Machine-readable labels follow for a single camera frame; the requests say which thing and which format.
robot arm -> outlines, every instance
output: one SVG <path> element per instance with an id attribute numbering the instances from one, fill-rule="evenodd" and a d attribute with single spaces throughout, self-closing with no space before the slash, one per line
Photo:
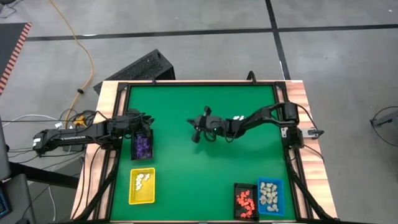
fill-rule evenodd
<path id="1" fill-rule="evenodd" d="M 38 155 L 60 146 L 97 143 L 103 149 L 116 149 L 125 135 L 143 130 L 149 137 L 149 126 L 154 122 L 151 116 L 144 116 L 138 110 L 130 110 L 123 116 L 115 116 L 86 128 L 46 129 L 33 138 L 33 150 Z"/>
<path id="2" fill-rule="evenodd" d="M 273 111 L 282 112 L 281 120 L 272 115 Z M 281 128 L 287 128 L 286 135 L 289 144 L 295 147 L 302 147 L 302 132 L 297 125 L 299 124 L 299 111 L 297 105 L 291 102 L 277 103 L 258 109 L 247 118 L 236 117 L 235 119 L 223 119 L 219 116 L 211 116 L 211 109 L 206 106 L 205 113 L 197 116 L 196 119 L 189 119 L 188 122 L 196 129 L 192 136 L 192 141 L 198 143 L 201 132 L 213 136 L 222 136 L 236 139 L 246 133 L 247 130 L 255 128 L 264 123 L 272 123 Z"/>

yellow cable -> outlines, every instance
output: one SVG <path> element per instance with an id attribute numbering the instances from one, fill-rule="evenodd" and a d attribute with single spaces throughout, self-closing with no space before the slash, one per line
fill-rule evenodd
<path id="1" fill-rule="evenodd" d="M 62 17 L 62 19 L 65 21 L 65 23 L 67 24 L 67 26 L 69 27 L 70 31 L 72 32 L 73 38 L 75 39 L 76 44 L 78 44 L 87 54 L 88 59 L 90 60 L 90 65 L 91 65 L 91 73 L 90 73 L 90 77 L 87 79 L 86 83 L 80 88 L 81 90 L 83 90 L 89 83 L 90 81 L 92 81 L 93 77 L 94 77 L 94 62 L 93 62 L 93 58 L 91 58 L 90 53 L 88 52 L 88 50 L 79 42 L 79 40 L 76 38 L 76 34 L 75 31 L 73 31 L 72 27 L 70 26 L 69 22 L 67 21 L 67 19 L 65 18 L 65 16 L 63 16 L 62 12 L 58 9 L 58 7 L 55 5 L 53 0 L 49 0 L 51 5 L 55 8 L 55 10 L 57 10 L 57 12 L 60 14 L 60 16 Z M 72 104 L 69 107 L 67 116 L 65 118 L 66 122 L 65 122 L 65 128 L 68 128 L 68 118 L 70 115 L 71 110 L 73 109 L 77 98 L 79 97 L 80 93 L 77 93 L 75 96 L 75 99 L 72 101 Z"/>

wooden table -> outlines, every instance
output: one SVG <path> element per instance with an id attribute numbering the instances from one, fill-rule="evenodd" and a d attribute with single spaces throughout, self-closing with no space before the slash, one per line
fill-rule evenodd
<path id="1" fill-rule="evenodd" d="M 258 82 L 275 82 L 280 80 L 259 80 Z M 129 83 L 150 83 L 151 81 L 105 81 L 103 82 L 103 86 L 101 89 L 101 94 L 99 95 L 98 99 L 98 104 L 97 104 L 97 110 L 102 112 L 107 118 L 112 117 L 112 113 L 114 111 L 114 106 L 115 106 L 115 100 L 116 100 L 116 93 L 117 93 L 117 87 L 119 82 L 129 82 Z M 162 81 L 157 81 L 158 83 L 165 83 L 165 82 L 251 82 L 250 80 L 187 80 L 187 81 L 174 81 L 174 80 L 162 80 Z M 308 100 L 307 100 L 307 95 L 305 93 L 305 88 L 303 81 L 283 81 L 286 84 L 287 87 L 287 93 L 289 100 L 291 102 L 297 103 L 299 105 L 302 105 L 305 107 L 308 112 L 310 112 L 310 107 L 308 105 Z M 126 91 L 123 90 L 121 92 L 121 97 L 120 97 L 120 102 L 119 102 L 119 108 L 118 108 L 118 115 L 121 115 L 123 112 L 123 105 L 124 105 L 124 96 L 126 94 Z M 299 110 L 299 115 L 300 115 L 300 128 L 311 128 L 312 123 L 310 119 L 308 118 L 307 114 L 304 112 L 302 109 Z M 97 115 L 94 122 L 100 122 L 104 120 L 101 116 Z M 320 146 L 317 140 L 312 140 L 312 139 L 305 139 L 304 144 L 314 148 L 318 152 L 320 152 Z M 92 197 L 97 193 L 98 187 L 99 187 L 99 182 L 100 182 L 100 176 L 102 172 L 102 167 L 104 163 L 104 155 L 105 151 L 100 150 L 97 155 L 95 156 L 94 162 L 93 162 L 93 168 L 91 170 L 91 184 L 90 184 L 90 189 L 88 188 L 88 176 L 89 176 L 89 171 L 90 171 L 90 164 L 93 160 L 94 153 L 96 149 L 98 148 L 98 145 L 96 144 L 90 144 L 87 147 L 86 150 L 86 162 L 85 162 L 85 181 L 83 183 L 83 179 L 80 178 L 79 186 L 76 191 L 76 196 L 75 196 L 75 203 L 73 204 L 73 209 L 72 209 L 72 214 L 75 212 L 78 203 L 80 201 L 80 197 L 82 194 L 82 188 L 84 184 L 84 191 L 83 191 L 83 198 L 81 200 L 81 205 L 78 207 L 76 216 L 79 215 L 85 208 L 86 205 L 86 198 L 87 194 L 89 194 L 89 201 L 92 199 Z M 109 162 L 108 162 L 108 172 L 111 169 L 111 166 L 113 165 L 113 157 L 114 154 L 111 154 Z M 318 155 L 316 155 L 314 152 L 311 150 L 308 150 L 306 148 L 303 148 L 300 150 L 300 155 L 302 158 L 302 164 L 303 164 L 303 169 L 304 169 L 304 174 L 305 174 L 305 179 L 307 182 L 307 187 L 308 190 L 311 192 L 311 194 L 314 196 L 314 198 L 317 200 L 317 202 L 323 207 L 323 209 L 332 217 L 337 217 L 336 215 L 336 210 L 335 210 L 335 205 L 333 203 L 333 198 L 331 196 L 330 188 L 329 188 L 329 182 L 328 182 L 328 177 L 326 175 L 326 170 L 325 166 L 323 164 L 323 161 L 321 158 L 319 158 Z M 296 160 L 294 160 L 294 167 L 296 169 L 297 163 Z M 296 187 L 297 191 L 297 197 L 298 197 L 298 204 L 300 207 L 300 213 L 302 218 L 306 218 L 306 212 L 305 212 L 305 203 L 303 199 L 303 195 L 301 194 L 300 190 L 298 187 Z M 108 202 L 108 195 L 109 195 L 109 188 L 108 190 L 104 193 L 102 201 L 101 201 L 101 208 L 99 210 L 99 218 L 104 218 L 105 217 L 105 210 Z"/>

black keyboard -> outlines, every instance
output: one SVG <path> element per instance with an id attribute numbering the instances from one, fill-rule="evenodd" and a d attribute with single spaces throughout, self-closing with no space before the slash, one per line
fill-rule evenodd
<path id="1" fill-rule="evenodd" d="M 9 206 L 7 197 L 2 191 L 2 188 L 0 186 L 0 218 L 6 216 L 10 212 L 11 212 L 11 207 Z"/>

orange striped edge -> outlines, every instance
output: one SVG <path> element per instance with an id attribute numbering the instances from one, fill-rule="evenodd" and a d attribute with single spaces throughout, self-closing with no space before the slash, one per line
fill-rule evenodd
<path id="1" fill-rule="evenodd" d="M 27 34 L 29 33 L 29 30 L 31 27 L 32 27 L 32 23 L 28 22 L 27 24 L 25 24 L 25 27 L 23 28 L 22 33 L 19 36 L 17 44 L 16 44 L 14 50 L 12 51 L 10 60 L 8 61 L 7 65 L 6 65 L 6 69 L 4 70 L 3 74 L 0 76 L 0 95 L 2 95 L 2 93 L 6 87 L 7 81 L 11 76 L 11 71 L 14 68 L 15 63 L 17 62 L 18 55 L 22 50 L 22 46 L 24 45 Z"/>

